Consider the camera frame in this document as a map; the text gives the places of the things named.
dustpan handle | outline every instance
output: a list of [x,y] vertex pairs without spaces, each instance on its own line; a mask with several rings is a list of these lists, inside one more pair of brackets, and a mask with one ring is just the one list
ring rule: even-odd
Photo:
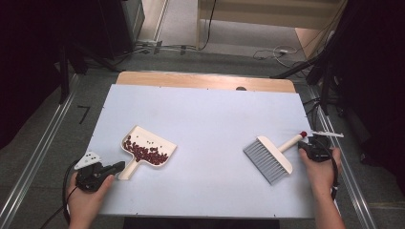
[[118,179],[130,179],[138,165],[139,163],[133,158],[125,169],[119,174]]

handheld controller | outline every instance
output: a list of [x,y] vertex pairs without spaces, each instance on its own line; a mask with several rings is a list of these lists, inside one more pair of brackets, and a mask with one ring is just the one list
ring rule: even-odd
[[125,162],[120,161],[114,165],[103,167],[100,162],[83,167],[78,170],[76,186],[87,192],[96,192],[102,182],[109,175],[115,175],[125,168]]
[[310,136],[309,144],[304,141],[298,142],[298,149],[304,149],[309,159],[322,162],[330,159],[332,150],[330,149],[330,140],[323,135]]

hand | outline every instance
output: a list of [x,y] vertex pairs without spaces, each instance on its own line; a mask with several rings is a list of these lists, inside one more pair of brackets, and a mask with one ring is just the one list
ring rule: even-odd
[[[77,173],[74,173],[71,178],[70,186],[67,190],[66,197],[72,192],[75,186],[75,178]],[[71,214],[70,228],[90,228],[93,220],[96,218],[98,211],[104,200],[104,196],[111,187],[114,181],[114,176],[109,175],[100,188],[95,193],[84,192],[79,188],[69,197],[69,211]]]
[[[323,162],[315,162],[307,157],[307,153],[303,149],[299,149],[299,154],[304,164],[307,167],[307,174],[310,185],[314,194],[321,192],[323,194],[330,193],[330,188],[333,184],[333,167],[330,160]],[[340,149],[334,148],[332,156],[336,161],[339,174],[342,171],[340,161]]]

wooden edge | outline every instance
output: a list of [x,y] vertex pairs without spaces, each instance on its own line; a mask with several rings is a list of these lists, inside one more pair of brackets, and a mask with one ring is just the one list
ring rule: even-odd
[[294,85],[287,79],[222,74],[123,72],[119,74],[117,84],[222,90],[236,90],[243,87],[255,92],[295,93]]

metal rail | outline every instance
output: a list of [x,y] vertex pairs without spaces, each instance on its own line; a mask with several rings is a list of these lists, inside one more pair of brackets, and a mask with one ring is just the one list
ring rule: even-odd
[[70,83],[71,93],[65,100],[65,103],[57,107],[50,124],[48,125],[44,135],[42,135],[41,139],[39,140],[39,143],[32,153],[32,156],[23,173],[9,193],[6,204],[4,205],[0,214],[0,228],[10,227],[17,210],[21,205],[21,202],[30,188],[36,172],[41,166],[41,163],[53,142],[53,138],[59,129],[60,123],[63,121],[65,114],[69,110],[69,107],[75,97],[79,82],[80,78],[77,74],[75,74]]
[[[319,93],[313,87],[309,87],[311,98],[319,97]],[[324,131],[334,133],[333,126],[330,122],[330,118],[326,116],[322,109],[318,110],[318,116]],[[354,176],[351,166],[349,165],[348,161],[346,160],[344,149],[340,145],[339,139],[336,136],[330,138],[332,145],[335,147],[339,147],[342,153],[341,160],[342,160],[342,178],[345,181],[346,187],[348,189],[349,195],[351,196],[352,204],[354,207],[355,212],[357,213],[358,219],[363,228],[369,229],[376,229],[377,226],[374,222],[372,213],[369,210],[369,206],[367,201],[363,197],[363,193],[360,190],[360,187],[357,183],[357,180]]]

